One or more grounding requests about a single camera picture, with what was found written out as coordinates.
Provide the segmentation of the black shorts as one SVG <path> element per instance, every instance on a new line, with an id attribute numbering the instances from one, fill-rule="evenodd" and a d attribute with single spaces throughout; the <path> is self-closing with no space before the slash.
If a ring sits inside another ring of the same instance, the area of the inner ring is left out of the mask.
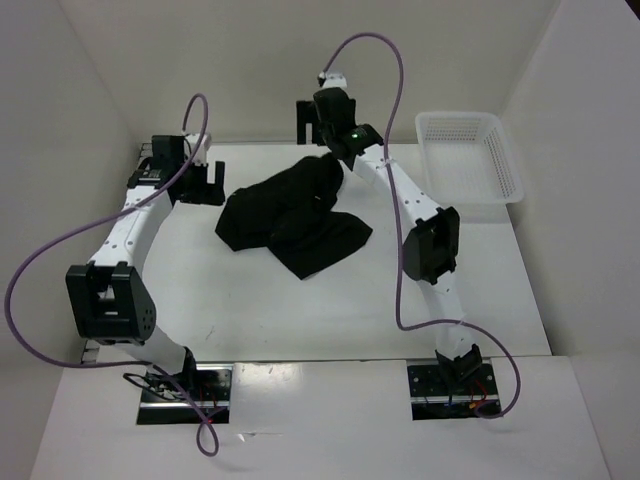
<path id="1" fill-rule="evenodd" d="M 343 168 L 332 154 L 305 156 L 236 190 L 215 232 L 234 252 L 268 249 L 305 280 L 357 252 L 373 233 L 357 216 L 334 210 L 343 181 Z"/>

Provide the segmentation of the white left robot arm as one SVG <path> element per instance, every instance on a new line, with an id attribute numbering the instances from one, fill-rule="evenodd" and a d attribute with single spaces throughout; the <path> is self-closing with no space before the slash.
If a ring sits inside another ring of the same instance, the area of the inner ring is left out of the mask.
<path id="1" fill-rule="evenodd" d="M 71 266 L 65 276 L 79 335 L 159 366 L 167 372 L 165 389 L 180 400 L 196 394 L 200 376 L 191 351 L 158 326 L 142 270 L 176 204 L 224 203 L 225 165 L 208 162 L 210 145 L 210 134 L 153 136 L 128 179 L 121 217 L 89 261 Z"/>

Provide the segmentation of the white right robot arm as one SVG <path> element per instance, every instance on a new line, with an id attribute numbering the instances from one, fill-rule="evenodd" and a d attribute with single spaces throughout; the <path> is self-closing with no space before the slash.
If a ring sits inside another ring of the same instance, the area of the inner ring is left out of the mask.
<path id="1" fill-rule="evenodd" d="M 356 102 L 342 87 L 317 91 L 301 101 L 313 112 L 328 153 L 305 156 L 293 166 L 232 193 L 215 232 L 234 252 L 266 248 L 301 280 L 346 259 L 364 247 L 373 230 L 353 214 L 333 207 L 347 171 L 390 195 L 398 229 L 397 277 L 431 286 L 454 273 L 460 216 L 424 198 L 422 191 L 388 156 L 383 137 L 358 124 Z"/>

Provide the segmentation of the white plastic basket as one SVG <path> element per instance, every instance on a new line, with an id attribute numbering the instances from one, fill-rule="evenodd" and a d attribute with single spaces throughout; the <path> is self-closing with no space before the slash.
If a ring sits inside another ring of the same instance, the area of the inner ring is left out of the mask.
<path id="1" fill-rule="evenodd" d="M 415 129 L 426 189 L 437 202 L 509 205 L 524 199 L 514 156 L 496 115 L 421 112 Z"/>

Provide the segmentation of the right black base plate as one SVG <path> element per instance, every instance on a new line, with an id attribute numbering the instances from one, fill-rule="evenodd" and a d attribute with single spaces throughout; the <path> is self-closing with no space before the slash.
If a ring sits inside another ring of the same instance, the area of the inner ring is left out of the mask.
<path id="1" fill-rule="evenodd" d="M 461 386 L 449 392 L 435 360 L 406 366 L 413 421 L 476 418 L 502 411 L 494 370 L 489 361 Z"/>

